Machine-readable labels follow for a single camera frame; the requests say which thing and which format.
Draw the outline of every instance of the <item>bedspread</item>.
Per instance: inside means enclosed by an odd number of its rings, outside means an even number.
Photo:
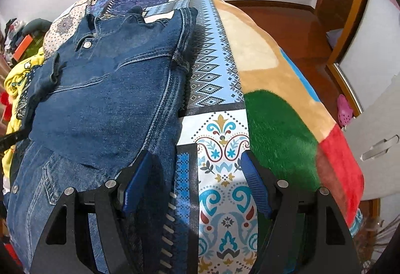
[[[351,226],[364,181],[340,128],[285,52],[240,9],[223,0],[79,0],[51,25],[45,57],[86,13],[113,18],[134,5],[147,22],[184,6],[199,11],[161,264],[171,273],[193,264],[199,273],[250,271],[260,224],[240,165],[249,147],[290,185],[329,188]]]

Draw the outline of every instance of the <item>door handle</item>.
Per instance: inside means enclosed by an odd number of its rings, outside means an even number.
[[[389,148],[399,142],[399,136],[395,135],[389,140],[383,139],[374,144],[367,152],[361,155],[361,160],[365,161],[371,158],[377,158],[388,152]]]

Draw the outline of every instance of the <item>jeans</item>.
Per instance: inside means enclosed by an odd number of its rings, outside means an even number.
[[[97,188],[147,149],[158,162],[137,212],[123,226],[143,256],[143,270],[156,272],[196,16],[196,9],[182,8],[171,20],[145,24],[139,8],[107,20],[87,15],[37,69],[25,114],[35,111],[32,142],[7,217],[11,241],[27,269],[64,189]],[[106,272],[95,220],[90,218],[94,254],[98,269]]]

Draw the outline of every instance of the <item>yellow garment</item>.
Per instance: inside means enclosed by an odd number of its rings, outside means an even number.
[[[19,130],[19,127],[21,126],[21,120],[17,119],[16,111],[19,98],[21,97],[21,93],[27,81],[26,76],[33,66],[42,65],[44,60],[45,56],[43,53],[43,48],[41,47],[36,55],[19,62],[13,69],[11,69],[7,78],[5,79],[4,87],[9,96],[13,99],[13,114],[11,115],[11,119],[7,125],[6,134],[13,133]],[[4,175],[7,178],[9,178],[10,176],[9,169],[11,166],[11,160],[13,160],[12,156],[14,154],[14,151],[15,146],[12,146],[10,149],[4,152],[4,157],[1,160]]]

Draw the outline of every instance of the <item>pink shoe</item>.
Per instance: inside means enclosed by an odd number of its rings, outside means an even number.
[[[344,127],[345,125],[349,124],[351,119],[353,118],[353,109],[351,109],[349,102],[347,101],[344,95],[339,95],[338,100],[338,114],[337,118],[339,121],[339,125]]]

